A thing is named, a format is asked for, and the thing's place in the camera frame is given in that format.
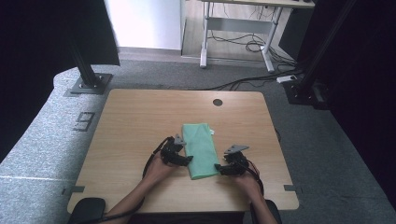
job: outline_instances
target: folded green cloth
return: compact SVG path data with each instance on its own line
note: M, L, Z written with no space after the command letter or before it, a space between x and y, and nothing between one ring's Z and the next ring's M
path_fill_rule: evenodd
M219 164L212 134L207 123L183 124L183 140L186 142L186 156L194 158L189 163L191 179L217 175L215 164Z

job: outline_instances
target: white wall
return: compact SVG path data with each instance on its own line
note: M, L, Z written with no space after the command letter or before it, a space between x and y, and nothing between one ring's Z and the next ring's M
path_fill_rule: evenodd
M181 49L184 0L105 0L118 47Z

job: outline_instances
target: desk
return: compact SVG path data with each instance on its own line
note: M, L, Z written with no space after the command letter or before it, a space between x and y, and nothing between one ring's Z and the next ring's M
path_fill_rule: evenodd
M213 104L215 99L221 106ZM108 211L141 180L151 152L183 123L206 122L220 163L232 144L247 145L244 155L261 171L265 198L279 209L299 205L276 132L260 92L113 90L106 101L78 177L83 192L72 194L68 211L86 197L106 200ZM139 213L247 211L246 199L227 176L191 180L177 169L146 198Z
M311 1L306 3L303 0L201 0L205 2L204 14L204 42L201 47L201 68L206 68L207 59L207 31L231 31L253 34L266 34L268 35L265 45L262 46L262 57L264 58L267 70L269 73L275 72L272 65L271 58L268 50L271 47L271 42L274 38L275 30L279 22L279 17L283 7L299 7L299 8L312 8L315 4ZM227 3L227 4L242 4L242 5L255 5L255 6L269 6L275 7L275 15L271 21L250 21L250 20L236 20L229 18L216 18L209 15L210 3Z

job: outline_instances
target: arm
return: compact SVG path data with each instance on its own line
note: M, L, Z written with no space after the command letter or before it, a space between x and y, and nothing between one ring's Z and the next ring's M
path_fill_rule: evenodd
M249 168L257 171L257 175L260 172L256 169L254 164L250 164ZM233 182L240 188L247 198L253 204L254 210L256 212L256 217L260 224L276 224L276 220L273 217L270 209L265 202L264 197L260 191L260 186L254 179L253 175L249 172L245 172L242 175L232 176Z
M177 166L170 166L163 163L160 153L161 152L157 152L155 154L150 166L148 167L145 177L143 177L139 184L127 196L125 196L125 198L117 203L106 214L107 216L116 215L134 209L158 183L163 181L173 171L176 170ZM131 216L114 219L108 221L107 223L127 223L130 217Z

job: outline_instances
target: forearm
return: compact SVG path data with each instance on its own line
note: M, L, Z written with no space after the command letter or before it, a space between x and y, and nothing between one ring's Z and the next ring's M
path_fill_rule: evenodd
M249 198L253 204L254 211L256 212L256 218L260 224L276 224L276 220L261 194L256 194Z
M106 214L106 216L109 217L134 209L154 186L155 186L154 181L143 179L125 198L123 198L119 203L117 203ZM108 224L127 223L130 217L131 216L121 217L118 219L114 219L112 221L108 221L106 223Z

